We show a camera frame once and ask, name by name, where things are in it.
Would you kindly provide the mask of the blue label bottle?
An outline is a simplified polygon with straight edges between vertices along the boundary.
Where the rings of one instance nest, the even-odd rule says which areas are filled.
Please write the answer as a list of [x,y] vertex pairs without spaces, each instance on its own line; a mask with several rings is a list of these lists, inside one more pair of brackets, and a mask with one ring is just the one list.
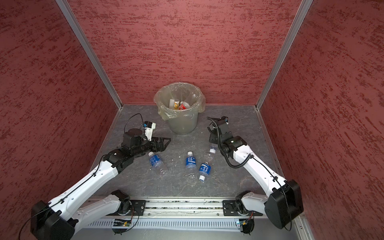
[[205,182],[205,180],[210,176],[212,170],[213,158],[207,158],[204,160],[199,168],[199,180]]
[[160,158],[160,156],[154,152],[149,152],[149,161],[152,166],[152,169],[156,171],[157,173],[164,175],[168,168],[164,161]]
[[187,153],[186,171],[186,176],[188,180],[194,180],[196,178],[197,163],[192,151],[189,151]]

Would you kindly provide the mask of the clear purple tinted bottle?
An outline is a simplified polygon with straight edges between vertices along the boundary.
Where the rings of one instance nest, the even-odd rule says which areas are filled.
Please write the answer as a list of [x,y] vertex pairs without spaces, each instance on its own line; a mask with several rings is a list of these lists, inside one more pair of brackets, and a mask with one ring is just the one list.
[[206,154],[206,163],[211,165],[216,157],[217,152],[217,144],[211,144],[209,147],[209,151]]

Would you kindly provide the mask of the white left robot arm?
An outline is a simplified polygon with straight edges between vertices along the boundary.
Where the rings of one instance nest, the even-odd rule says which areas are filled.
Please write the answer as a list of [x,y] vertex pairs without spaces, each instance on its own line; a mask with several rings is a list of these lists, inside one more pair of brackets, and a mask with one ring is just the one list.
[[133,217],[131,199],[120,190],[87,207],[83,204],[136,158],[163,152],[170,142],[170,138],[152,137],[149,128],[128,130],[121,147],[102,156],[90,173],[48,203],[39,201],[32,207],[31,233],[38,240],[70,240],[80,229],[109,214]]

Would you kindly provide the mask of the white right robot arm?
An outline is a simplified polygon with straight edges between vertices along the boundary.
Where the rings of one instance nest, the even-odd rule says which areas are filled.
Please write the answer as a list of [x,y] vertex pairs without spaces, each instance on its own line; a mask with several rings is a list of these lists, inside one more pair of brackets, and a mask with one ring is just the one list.
[[209,118],[208,159],[199,167],[199,180],[204,182],[211,173],[211,162],[220,153],[232,169],[245,168],[259,183],[264,195],[243,192],[236,198],[235,209],[241,215],[254,212],[266,215],[278,229],[291,230],[293,220],[304,211],[299,184],[288,181],[266,165],[240,136],[233,136],[228,118]]

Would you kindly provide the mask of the clear bottle red label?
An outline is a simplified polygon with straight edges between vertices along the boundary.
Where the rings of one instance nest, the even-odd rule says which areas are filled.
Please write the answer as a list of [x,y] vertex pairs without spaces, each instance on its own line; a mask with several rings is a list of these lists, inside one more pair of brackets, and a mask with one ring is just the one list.
[[180,105],[179,105],[179,110],[187,110],[189,109],[191,106],[187,103],[187,102],[180,102]]

